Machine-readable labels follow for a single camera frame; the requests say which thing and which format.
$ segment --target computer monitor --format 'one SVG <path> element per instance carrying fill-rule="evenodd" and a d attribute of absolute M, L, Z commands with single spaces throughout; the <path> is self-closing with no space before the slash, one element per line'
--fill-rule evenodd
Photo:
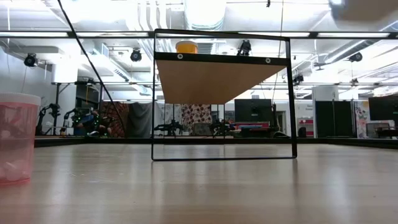
<path fill-rule="evenodd" d="M 398 121 L 398 96 L 370 97 L 369 114 L 372 121 Z"/>
<path fill-rule="evenodd" d="M 235 122 L 273 123 L 272 102 L 267 99 L 235 100 Z"/>

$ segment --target pink plastic container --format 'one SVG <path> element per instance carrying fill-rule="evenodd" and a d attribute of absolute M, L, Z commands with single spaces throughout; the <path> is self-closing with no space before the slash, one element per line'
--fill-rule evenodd
<path fill-rule="evenodd" d="M 0 185 L 30 180 L 40 97 L 0 93 Z"/>

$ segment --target white ceiling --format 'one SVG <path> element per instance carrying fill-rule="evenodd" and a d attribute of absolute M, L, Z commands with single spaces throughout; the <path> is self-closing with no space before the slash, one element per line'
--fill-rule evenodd
<path fill-rule="evenodd" d="M 74 28 L 77 31 L 104 31 L 104 30 L 129 30 L 126 25 L 126 16 L 134 17 L 134 13 L 127 11 L 127 7 L 123 7 L 129 1 L 109 1 L 109 0 L 96 0 L 93 4 L 90 0 L 79 0 L 86 1 L 90 4 L 86 4 L 87 8 L 74 8 L 75 12 L 68 12 L 72 15 Z M 184 1 L 174 0 L 167 2 L 167 17 L 166 23 L 168 28 L 172 29 L 185 29 L 185 18 L 184 18 Z M 150 26 L 150 3 L 147 5 L 147 25 Z M 203 15 L 206 15 L 206 8 L 211 5 L 203 7 Z M 78 20 L 78 15 L 81 13 L 92 13 L 92 16 L 82 17 L 82 20 Z M 384 19 L 378 21 L 366 21 L 362 22 L 344 22 L 335 21 L 331 9 L 327 0 L 285 0 L 282 4 L 282 0 L 272 0 L 270 8 L 266 7 L 266 1 L 238 1 L 238 0 L 227 0 L 226 10 L 224 15 L 224 21 L 222 30 L 239 30 L 239 31 L 276 31 L 280 30 L 295 30 L 295 31 L 377 31 L 385 27 L 388 23 L 394 22 L 391 19 L 391 15 L 386 16 Z M 65 18 L 60 12 L 59 6 L 56 0 L 2 0 L 0 1 L 0 30 L 70 30 L 65 23 Z M 140 44 L 135 39 L 95 39 L 97 43 L 104 43 L 110 49 L 109 56 L 116 61 L 123 69 L 128 72 L 149 72 L 152 64 L 146 53 L 141 50 L 143 59 L 140 62 L 131 62 L 129 54 L 131 50 L 136 47 L 140 47 Z M 172 46 L 178 40 L 172 40 Z M 216 44 L 215 54 L 236 54 L 236 49 L 240 45 L 240 40 L 222 40 L 218 39 Z M 80 55 L 79 47 L 74 40 L 71 39 L 12 39 L 12 43 L 21 46 L 54 46 L 63 50 L 68 55 Z M 298 65 L 300 62 L 314 56 L 316 54 L 327 54 L 339 47 L 343 46 L 348 40 L 317 40 L 317 50 L 315 50 L 315 43 L 313 40 L 293 40 L 292 45 L 292 56 L 295 56 L 295 60 L 292 61 L 293 67 Z M 279 42 L 276 41 L 263 41 L 263 40 L 251 40 L 252 43 L 252 54 L 253 56 L 268 56 L 277 57 L 279 52 L 283 56 L 284 44 L 281 45 L 279 50 Z M 376 45 L 369 47 L 362 51 L 364 60 L 359 63 L 353 64 L 353 72 L 351 73 L 351 64 L 348 62 L 338 62 L 333 65 L 328 65 L 325 70 L 314 72 L 314 76 L 308 78 L 309 80 L 319 80 L 325 82 L 326 80 L 334 80 L 327 77 L 337 77 L 341 82 L 347 82 L 351 80 L 353 74 L 354 77 L 360 77 L 362 74 L 367 74 L 368 77 L 362 78 L 361 82 L 378 82 L 382 80 L 381 77 L 388 76 L 389 78 L 398 75 L 397 67 L 391 65 L 389 70 L 382 70 L 377 73 L 377 70 L 394 62 L 388 62 L 388 59 L 394 58 L 394 55 L 398 55 L 398 50 L 392 51 L 387 55 L 377 57 L 384 52 L 394 49 L 398 45 L 395 40 L 385 40 L 377 43 Z M 82 62 L 80 74 L 84 76 L 92 76 L 93 71 L 88 65 L 85 59 L 79 57 L 79 61 Z M 279 75 L 278 82 L 283 82 L 282 75 Z M 276 75 L 266 80 L 267 82 L 274 82 Z"/>

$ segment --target black cable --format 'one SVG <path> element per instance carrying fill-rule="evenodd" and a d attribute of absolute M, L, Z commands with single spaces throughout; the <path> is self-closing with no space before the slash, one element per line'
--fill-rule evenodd
<path fill-rule="evenodd" d="M 75 36 L 75 39 L 76 39 L 76 41 L 77 41 L 79 47 L 81 48 L 81 51 L 82 51 L 83 54 L 86 56 L 86 58 L 87 58 L 87 60 L 88 60 L 88 63 L 90 63 L 91 67 L 93 68 L 94 73 L 95 73 L 95 75 L 97 76 L 97 78 L 98 78 L 98 80 L 99 80 L 99 84 L 104 88 L 106 94 L 108 95 L 109 99 L 111 100 L 111 103 L 112 103 L 112 105 L 114 106 L 114 109 L 116 110 L 116 113 L 118 114 L 118 118 L 119 118 L 119 120 L 120 120 L 120 123 L 122 124 L 124 137 L 126 137 L 126 128 L 124 127 L 124 123 L 123 123 L 123 120 L 122 120 L 122 116 L 120 115 L 118 108 L 116 107 L 114 101 L 112 100 L 112 97 L 111 97 L 111 95 L 109 94 L 109 91 L 106 89 L 104 82 L 102 81 L 102 79 L 101 79 L 99 73 L 97 72 L 97 69 L 95 69 L 95 66 L 94 66 L 93 62 L 90 60 L 90 57 L 88 56 L 86 50 L 84 49 L 83 45 L 81 44 L 80 39 L 79 39 L 79 37 L 77 36 L 77 33 L 76 33 L 76 31 L 75 31 L 75 28 L 73 28 L 73 25 L 72 25 L 72 23 L 70 22 L 70 19 L 69 19 L 67 13 L 66 13 L 65 10 L 63 9 L 61 0 L 57 0 L 57 1 L 58 1 L 58 4 L 60 5 L 62 14 L 65 16 L 65 19 L 67 20 L 68 25 L 69 25 L 69 27 L 70 27 L 70 29 L 71 29 L 73 35 Z"/>

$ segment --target wooden floor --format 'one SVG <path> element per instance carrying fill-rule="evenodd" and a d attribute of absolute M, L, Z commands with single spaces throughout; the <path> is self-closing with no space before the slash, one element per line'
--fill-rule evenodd
<path fill-rule="evenodd" d="M 190 150 L 251 147 L 264 152 Z M 31 182 L 0 187 L 0 223 L 398 223 L 398 151 L 299 145 L 296 160 L 151 162 L 146 145 L 38 148 Z"/>

